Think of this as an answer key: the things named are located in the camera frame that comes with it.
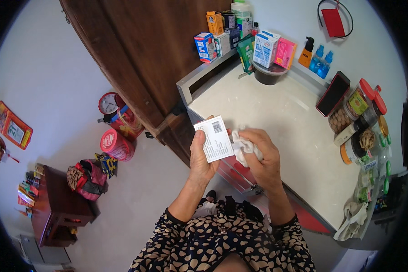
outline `phone screen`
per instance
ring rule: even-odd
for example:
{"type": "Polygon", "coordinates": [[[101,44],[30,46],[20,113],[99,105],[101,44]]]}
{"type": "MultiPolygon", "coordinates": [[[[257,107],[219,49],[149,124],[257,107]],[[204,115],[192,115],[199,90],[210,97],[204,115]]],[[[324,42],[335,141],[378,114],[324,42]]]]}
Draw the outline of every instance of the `phone screen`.
{"type": "Polygon", "coordinates": [[[329,85],[324,96],[322,96],[321,101],[317,105],[317,109],[323,113],[324,116],[329,115],[338,101],[343,97],[346,90],[348,90],[348,87],[348,82],[337,75],[331,85],[329,85]]]}

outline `white countertop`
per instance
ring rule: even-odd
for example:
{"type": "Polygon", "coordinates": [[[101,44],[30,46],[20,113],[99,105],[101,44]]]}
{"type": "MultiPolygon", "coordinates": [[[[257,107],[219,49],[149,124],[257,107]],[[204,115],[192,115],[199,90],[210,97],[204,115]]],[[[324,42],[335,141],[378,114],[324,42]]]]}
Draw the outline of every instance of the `white countertop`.
{"type": "Polygon", "coordinates": [[[286,75],[273,86],[254,75],[238,79],[239,65],[190,105],[201,117],[221,115],[227,128],[261,128],[281,155],[283,182],[336,230],[353,198],[359,166],[346,165],[333,143],[328,119],[316,110],[317,95],[286,75]]]}

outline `gold lid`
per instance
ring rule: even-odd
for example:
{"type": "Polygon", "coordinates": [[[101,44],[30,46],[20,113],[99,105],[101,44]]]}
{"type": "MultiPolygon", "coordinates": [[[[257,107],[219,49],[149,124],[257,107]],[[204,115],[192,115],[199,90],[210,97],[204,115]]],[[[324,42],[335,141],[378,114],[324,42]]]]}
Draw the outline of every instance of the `gold lid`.
{"type": "Polygon", "coordinates": [[[384,118],[383,115],[380,115],[378,117],[378,125],[379,128],[381,129],[381,133],[384,137],[387,137],[389,134],[389,127],[387,125],[386,119],[384,118]]]}

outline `hand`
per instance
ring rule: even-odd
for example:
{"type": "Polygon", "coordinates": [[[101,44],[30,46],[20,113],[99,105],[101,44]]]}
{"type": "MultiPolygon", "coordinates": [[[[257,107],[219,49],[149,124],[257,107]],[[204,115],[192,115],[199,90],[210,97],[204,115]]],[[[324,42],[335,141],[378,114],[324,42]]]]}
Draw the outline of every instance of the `hand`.
{"type": "MultiPolygon", "coordinates": [[[[228,134],[231,134],[231,129],[227,129],[228,134]]],[[[194,139],[190,145],[190,174],[188,180],[199,186],[207,187],[208,183],[218,170],[220,160],[207,162],[203,146],[205,143],[205,133],[202,130],[195,132],[194,139]]]]}
{"type": "Polygon", "coordinates": [[[262,161],[259,161],[254,153],[243,153],[257,183],[270,193],[282,190],[280,152],[269,135],[264,130],[255,128],[239,131],[239,135],[256,144],[263,153],[262,161]]]}

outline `orange box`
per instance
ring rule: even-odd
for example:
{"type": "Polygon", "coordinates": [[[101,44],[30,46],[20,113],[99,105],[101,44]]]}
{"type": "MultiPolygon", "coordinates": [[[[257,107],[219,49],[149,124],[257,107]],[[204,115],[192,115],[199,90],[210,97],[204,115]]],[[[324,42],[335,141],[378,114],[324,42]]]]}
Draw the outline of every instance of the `orange box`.
{"type": "Polygon", "coordinates": [[[216,11],[207,12],[208,30],[213,35],[221,35],[223,33],[222,14],[216,11]]]}

